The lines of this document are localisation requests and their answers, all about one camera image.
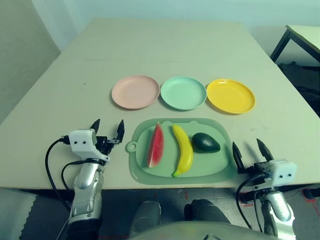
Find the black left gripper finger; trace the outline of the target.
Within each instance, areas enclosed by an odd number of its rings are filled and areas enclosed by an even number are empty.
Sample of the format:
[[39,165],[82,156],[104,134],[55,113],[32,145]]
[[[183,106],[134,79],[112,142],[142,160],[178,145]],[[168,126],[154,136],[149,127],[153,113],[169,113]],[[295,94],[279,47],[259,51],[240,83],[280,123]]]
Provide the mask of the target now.
[[90,129],[94,130],[95,135],[97,135],[100,126],[100,119],[97,119],[90,127]]
[[124,134],[125,134],[125,124],[124,124],[124,120],[122,119],[117,128],[117,137],[112,140],[112,143],[114,145],[118,145],[122,143]]

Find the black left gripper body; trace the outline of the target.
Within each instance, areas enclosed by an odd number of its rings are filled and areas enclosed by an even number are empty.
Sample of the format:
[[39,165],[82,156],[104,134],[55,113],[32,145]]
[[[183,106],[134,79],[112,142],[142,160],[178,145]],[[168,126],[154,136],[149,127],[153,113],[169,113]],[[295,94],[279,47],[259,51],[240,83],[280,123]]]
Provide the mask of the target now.
[[106,136],[97,136],[96,149],[103,155],[108,156],[113,147],[118,144],[118,139],[108,139]]

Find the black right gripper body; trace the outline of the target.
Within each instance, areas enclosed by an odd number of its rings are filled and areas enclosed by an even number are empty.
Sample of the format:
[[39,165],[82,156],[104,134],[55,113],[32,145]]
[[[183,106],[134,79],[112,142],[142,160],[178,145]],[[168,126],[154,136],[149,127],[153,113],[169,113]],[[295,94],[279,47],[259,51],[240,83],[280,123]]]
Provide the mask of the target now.
[[245,167],[242,162],[238,162],[237,172],[239,174],[245,174],[247,180],[262,180],[272,175],[270,165],[267,161],[254,163],[250,167]]

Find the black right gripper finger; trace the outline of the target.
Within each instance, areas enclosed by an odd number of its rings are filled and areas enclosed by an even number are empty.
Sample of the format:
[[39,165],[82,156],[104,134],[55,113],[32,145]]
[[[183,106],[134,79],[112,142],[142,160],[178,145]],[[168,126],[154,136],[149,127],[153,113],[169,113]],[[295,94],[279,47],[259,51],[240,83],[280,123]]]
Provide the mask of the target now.
[[232,143],[232,154],[233,154],[234,161],[236,163],[237,172],[239,174],[245,174],[247,171],[242,162],[241,152],[235,142]]
[[272,156],[272,154],[271,154],[270,150],[267,148],[267,146],[258,138],[256,139],[256,141],[257,141],[259,151],[262,154],[262,156],[265,158],[265,160],[267,162],[274,160],[274,157]]

